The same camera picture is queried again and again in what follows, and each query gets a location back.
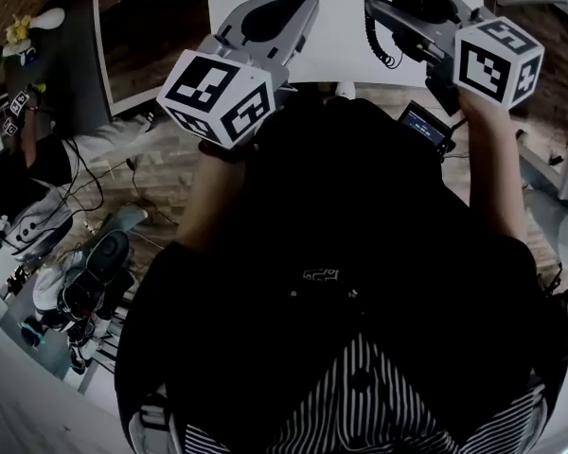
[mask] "person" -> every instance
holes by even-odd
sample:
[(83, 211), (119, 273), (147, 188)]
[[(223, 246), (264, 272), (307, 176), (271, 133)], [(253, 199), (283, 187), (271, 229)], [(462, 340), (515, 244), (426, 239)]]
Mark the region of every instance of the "person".
[(60, 139), (55, 135), (37, 141), (37, 97), (30, 94), (25, 107), (25, 124), (14, 152), (0, 152), (0, 218), (12, 223), (31, 204), (41, 201), (47, 184), (61, 186), (74, 181), (83, 160), (91, 160), (122, 148), (150, 129), (152, 113), (128, 121), (116, 118), (111, 124), (85, 134)]
[(530, 185), (524, 199), (547, 242), (568, 270), (568, 201), (559, 199), (559, 190), (525, 158), (520, 157), (522, 176)]
[(300, 92), (253, 147), (201, 144), (119, 343), (137, 453), (163, 452), (164, 431), (196, 454), (535, 444), (560, 384), (545, 365), (563, 361), (518, 147), (507, 112), (464, 91), (461, 105), (469, 206), (432, 143), (363, 99)]

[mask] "striped fabric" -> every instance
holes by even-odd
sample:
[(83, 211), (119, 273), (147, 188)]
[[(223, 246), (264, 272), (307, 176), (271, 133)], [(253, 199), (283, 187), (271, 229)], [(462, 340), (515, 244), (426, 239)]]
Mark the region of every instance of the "striped fabric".
[[(359, 334), (293, 412), (267, 454), (520, 454), (530, 450), (544, 429), (542, 390), (542, 385), (529, 389), (478, 428), (464, 445), (458, 445), (437, 424), (396, 366)], [(164, 389), (158, 393), (166, 398)], [(157, 431), (149, 432), (148, 419), (144, 420), (143, 433), (138, 431), (141, 423), (131, 424), (132, 436), (141, 439), (135, 448), (147, 447), (137, 449), (138, 454), (181, 452), (174, 447), (178, 441), (172, 439), (149, 443), (150, 434), (155, 437)], [(169, 433), (167, 428), (159, 430), (161, 435)], [(158, 445), (169, 448), (156, 448)], [(184, 450), (187, 454), (229, 452), (193, 426), (186, 428)]]

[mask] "floor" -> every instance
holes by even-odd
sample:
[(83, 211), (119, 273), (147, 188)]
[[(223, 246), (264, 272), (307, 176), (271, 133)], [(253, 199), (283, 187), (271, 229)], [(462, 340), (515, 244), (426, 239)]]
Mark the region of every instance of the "floor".
[[(126, 0), (113, 5), (104, 12), (103, 19), (105, 22), (112, 22), (111, 25), (115, 26), (117, 21), (115, 16), (118, 13), (123, 15), (134, 8), (146, 9), (145, 4), (142, 4), (146, 1), (149, 0), (133, 0), (132, 4), (131, 0)], [(486, 0), (490, 8), (492, 8), (492, 1)], [(157, 11), (160, 14), (169, 11), (167, 3), (160, 4), (155, 0), (154, 5), (158, 7)], [(127, 86), (134, 87), (139, 82), (144, 82), (145, 79), (159, 79), (163, 73), (168, 73), (173, 59), (178, 57), (179, 45), (198, 42), (198, 39), (205, 34), (204, 27), (207, 26), (205, 0), (194, 0), (194, 5), (199, 12), (194, 14), (190, 10), (191, 7), (186, 9), (185, 37), (179, 37), (179, 40), (170, 47), (156, 49), (143, 45), (143, 41), (147, 39), (141, 32), (134, 30), (134, 24), (131, 24), (130, 28), (120, 30), (123, 35), (136, 33), (133, 42), (135, 45), (141, 44), (140, 47), (129, 45), (127, 49), (123, 49), (115, 43), (115, 38), (111, 43), (108, 40), (107, 60), (112, 69), (110, 78), (113, 80), (114, 87), (121, 86), (122, 92), (126, 93)], [(150, 21), (150, 12), (140, 13), (145, 13), (145, 15), (139, 17), (139, 13), (136, 13), (134, 18), (142, 18), (145, 24)], [(547, 60), (538, 91), (526, 106), (514, 111), (513, 119), (518, 128), (527, 131), (527, 145), (542, 158), (547, 159), (550, 154), (561, 154), (566, 146), (568, 128), (568, 19), (558, 10), (545, 6), (530, 9), (500, 9), (498, 13), (507, 15), (525, 26), (546, 47)], [(164, 29), (168, 30), (168, 26), (162, 26), (162, 30)], [(124, 50), (129, 53), (129, 57), (122, 58), (121, 52)], [(131, 70), (135, 59), (146, 60), (151, 55), (156, 59), (150, 68), (140, 73)], [(373, 101), (394, 117), (397, 117), (407, 103), (413, 99), (443, 121), (454, 124), (454, 120), (441, 110), (431, 94), (423, 89), (360, 84), (358, 97)], [(451, 190), (464, 201), (468, 201), (470, 168), (466, 157), (468, 150), (466, 127), (455, 132), (454, 140), (457, 143), (457, 149), (453, 153), (454, 156), (443, 164), (443, 177)], [(197, 141), (190, 134), (180, 132), (174, 123), (167, 121), (131, 147), (105, 155), (91, 166), (93, 173), (97, 176), (104, 174), (101, 184), (105, 194), (105, 205), (100, 210), (87, 214), (86, 217), (91, 222), (98, 223), (106, 212), (115, 211), (127, 202), (137, 202), (151, 214), (149, 222), (137, 230), (145, 239), (141, 236), (133, 237), (133, 260), (138, 276), (141, 277), (153, 257), (172, 239), (176, 228), (156, 213), (152, 204), (140, 199), (133, 186), (133, 173), (126, 165), (119, 165), (109, 171), (129, 156), (138, 156), (135, 180), (140, 193), (150, 199), (162, 213), (177, 220), (185, 208), (193, 167), (197, 159)], [(79, 177), (78, 183), (84, 184), (89, 180), (88, 175), (83, 174)], [(94, 184), (84, 187), (78, 193), (77, 199), (79, 203), (70, 204), (73, 210), (80, 206), (92, 208), (100, 202), (100, 196)], [(82, 224), (83, 214), (78, 214), (77, 218), (79, 219), (74, 230), (62, 244), (64, 249), (73, 247), (78, 241), (83, 241), (88, 237), (88, 232)], [(532, 219), (530, 220), (528, 246), (535, 256), (539, 271), (545, 277), (554, 275), (558, 261)], [(491, 266), (495, 271), (496, 258), (492, 259)], [(566, 271), (562, 275), (562, 287), (568, 288), (568, 272)]]

